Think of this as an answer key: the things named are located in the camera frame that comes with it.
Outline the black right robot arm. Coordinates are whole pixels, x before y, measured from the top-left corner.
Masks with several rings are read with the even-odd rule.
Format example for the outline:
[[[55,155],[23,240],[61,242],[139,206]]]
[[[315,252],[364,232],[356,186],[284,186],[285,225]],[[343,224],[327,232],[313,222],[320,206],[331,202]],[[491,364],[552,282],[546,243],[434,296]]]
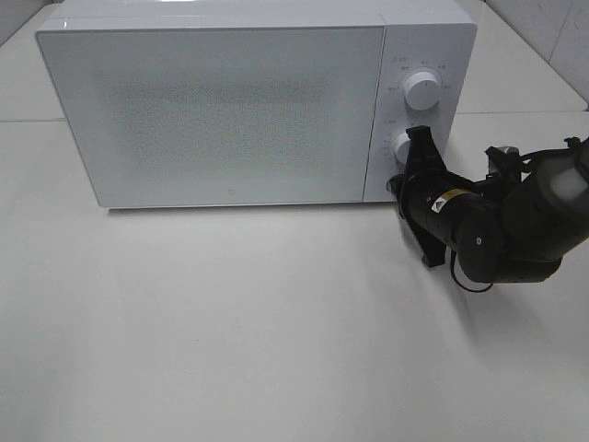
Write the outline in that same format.
[[[539,283],[588,239],[586,140],[524,155],[490,146],[486,178],[472,181],[446,167],[429,127],[406,134],[406,166],[387,188],[426,266],[459,266],[482,290]]]

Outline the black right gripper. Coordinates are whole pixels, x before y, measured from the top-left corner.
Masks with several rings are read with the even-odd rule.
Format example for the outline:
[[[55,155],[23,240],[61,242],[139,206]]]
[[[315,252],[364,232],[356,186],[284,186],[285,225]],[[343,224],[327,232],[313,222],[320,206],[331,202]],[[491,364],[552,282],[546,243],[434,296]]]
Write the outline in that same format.
[[[404,174],[395,175],[401,175],[403,182],[399,194],[393,195],[400,218],[422,252],[422,263],[428,268],[445,264],[447,248],[486,250],[488,201],[442,173],[430,178],[417,175],[428,170],[446,172],[447,168],[429,126],[411,127],[406,135],[410,149]]]

